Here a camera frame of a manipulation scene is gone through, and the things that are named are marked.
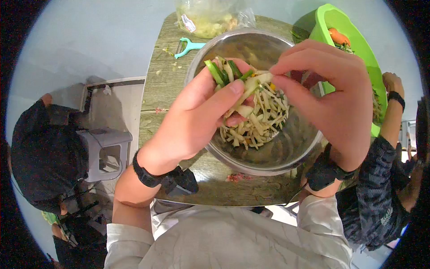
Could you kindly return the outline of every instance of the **black watch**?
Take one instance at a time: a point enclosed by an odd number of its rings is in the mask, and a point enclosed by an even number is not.
[[[335,179],[348,180],[354,176],[356,170],[347,172],[330,159],[331,144],[316,159],[313,166],[306,173],[307,182],[313,191],[319,191],[332,184]]]
[[[145,168],[139,166],[137,163],[138,152],[139,151],[136,152],[133,158],[133,169],[140,182],[145,186],[153,188],[161,184],[166,194],[170,196],[196,194],[199,191],[199,185],[197,184],[194,173],[189,169],[182,171],[182,169],[177,166],[173,171],[164,175],[154,176],[146,171]]]
[[[400,94],[398,92],[391,91],[388,94],[387,102],[389,102],[391,99],[394,99],[397,102],[399,102],[403,107],[403,112],[405,112],[405,100],[400,96]]]

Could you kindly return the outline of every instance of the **stainless steel bowl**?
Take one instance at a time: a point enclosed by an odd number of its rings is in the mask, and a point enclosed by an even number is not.
[[[187,85],[204,67],[203,61],[217,55],[240,58],[259,70],[268,70],[277,63],[282,52],[294,44],[267,31],[243,28],[224,33],[210,40],[194,57],[185,78]],[[311,89],[321,97],[321,83]],[[306,160],[322,133],[290,106],[289,117],[282,132],[258,150],[243,146],[234,148],[224,143],[216,132],[206,149],[232,169],[256,176],[273,176],[285,173]]]

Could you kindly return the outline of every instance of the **gray stool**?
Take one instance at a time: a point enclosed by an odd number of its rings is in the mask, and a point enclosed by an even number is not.
[[[130,132],[121,132],[118,130],[103,128],[94,130],[76,131],[83,138],[86,148],[88,149],[88,178],[87,182],[99,180],[110,180],[120,176],[126,169],[128,144],[133,140]],[[103,148],[111,146],[120,146],[119,169],[113,172],[100,170],[100,151]]]

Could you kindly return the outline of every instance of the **plastic bag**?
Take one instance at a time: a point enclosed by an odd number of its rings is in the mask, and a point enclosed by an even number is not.
[[[178,27],[201,38],[255,27],[254,13],[245,3],[245,0],[176,0]]]

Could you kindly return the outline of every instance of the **vegetable peeler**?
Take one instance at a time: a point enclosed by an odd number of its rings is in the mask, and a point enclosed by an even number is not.
[[[187,42],[187,46],[184,48],[184,41]],[[176,50],[175,58],[179,58],[187,54],[192,49],[201,49],[206,43],[193,43],[190,39],[183,37],[179,39],[178,49]]]

